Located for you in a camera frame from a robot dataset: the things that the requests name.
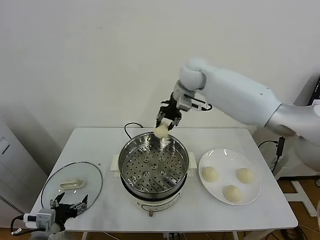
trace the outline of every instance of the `wooden floor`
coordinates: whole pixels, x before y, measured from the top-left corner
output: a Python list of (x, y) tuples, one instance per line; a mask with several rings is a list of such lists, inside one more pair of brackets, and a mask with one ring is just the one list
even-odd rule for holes
[[(316, 207), (318, 201), (320, 201), (320, 187), (316, 186), (314, 180), (300, 180), (299, 181), (309, 196), (311, 202)], [(282, 191), (284, 193), (295, 193), (295, 190), (289, 181), (279, 181), (278, 182)], [(316, 217), (310, 217), (307, 210), (303, 206), (301, 202), (291, 202), (290, 206), (298, 219), (299, 225), (307, 226), (313, 230), (319, 232), (318, 221)], [(301, 229), (307, 236), (307, 240), (320, 240), (320, 234), (312, 232), (311, 230), (301, 226)], [(284, 240), (281, 236), (279, 230), (273, 232), (274, 235), (279, 240)], [(113, 236), (119, 238), (120, 240), (163, 240), (163, 235), (161, 233), (112, 233)], [(233, 236), (231, 232), (209, 232), (208, 235), (213, 240), (233, 240)], [(80, 240), (82, 233), (75, 232), (75, 239)], [(187, 240), (210, 240), (205, 233), (186, 233), (185, 234)], [(245, 236), (244, 232), (238, 232), (238, 237), (240, 240)], [(28, 240), (30, 235), (24, 236), (11, 236), (9, 229), (0, 228), (0, 240)], [(104, 233), (91, 232), (88, 235), (88, 240), (112, 240), (113, 238), (109, 237)], [(268, 240), (277, 240), (274, 236), (270, 235)]]

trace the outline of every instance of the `stainless steel steamer basket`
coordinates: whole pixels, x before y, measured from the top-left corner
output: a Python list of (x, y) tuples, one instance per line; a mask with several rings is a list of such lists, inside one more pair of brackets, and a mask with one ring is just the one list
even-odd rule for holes
[(129, 193), (145, 201), (162, 201), (184, 185), (189, 155), (174, 136), (157, 138), (153, 132), (146, 132), (125, 144), (118, 167)]

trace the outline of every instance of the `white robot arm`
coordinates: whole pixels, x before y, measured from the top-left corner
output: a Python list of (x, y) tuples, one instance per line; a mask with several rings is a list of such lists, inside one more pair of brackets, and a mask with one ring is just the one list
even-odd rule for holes
[[(314, 162), (320, 156), (320, 105), (283, 104), (267, 86), (198, 58), (180, 69), (179, 78), (170, 100), (163, 102), (168, 106), (160, 108), (156, 127), (167, 118), (172, 120), (171, 130), (182, 118), (180, 110), (199, 109), (195, 103), (199, 100), (194, 98), (198, 92), (209, 104), (243, 124), (266, 127), (283, 136), (297, 134), (296, 153), (304, 162), (309, 163), (310, 158)], [(317, 162), (310, 167), (320, 171), (320, 160)]]

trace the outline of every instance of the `steamed bun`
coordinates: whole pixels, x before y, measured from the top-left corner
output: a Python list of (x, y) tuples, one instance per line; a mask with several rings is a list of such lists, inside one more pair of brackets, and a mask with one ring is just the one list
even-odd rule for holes
[(202, 176), (207, 182), (213, 183), (218, 180), (219, 173), (215, 168), (207, 166), (202, 169)]
[(239, 202), (243, 198), (243, 194), (240, 188), (234, 185), (226, 186), (223, 189), (223, 195), (226, 199), (233, 203)]
[(244, 184), (250, 184), (254, 181), (254, 174), (248, 168), (240, 168), (236, 172), (236, 177)]
[(167, 137), (168, 133), (168, 125), (164, 122), (162, 122), (158, 127), (153, 129), (153, 134), (159, 139)]

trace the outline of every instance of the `white tabletop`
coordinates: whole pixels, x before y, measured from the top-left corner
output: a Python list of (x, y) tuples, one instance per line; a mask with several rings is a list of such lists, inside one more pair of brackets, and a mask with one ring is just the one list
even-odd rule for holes
[[(147, 131), (151, 129), (128, 129), (131, 136)], [(88, 232), (222, 232), (287, 229), (298, 225), (248, 130), (175, 128), (171, 134), (189, 152), (194, 152), (197, 163), (204, 153), (217, 148), (231, 149), (247, 157), (261, 177), (259, 197), (243, 206), (223, 203), (207, 192), (196, 173), (194, 177), (187, 178), (181, 197), (174, 206), (149, 217), (145, 211), (133, 206), (120, 178), (114, 177), (110, 171), (113, 156), (129, 140), (124, 129), (82, 127), (71, 134), (50, 176), (67, 164), (90, 162), (102, 172), (103, 187), (96, 202), (85, 213), (69, 219), (66, 229)], [(31, 212), (35, 214), (40, 209), (39, 196)], [(26, 226), (35, 227), (32, 223)]]

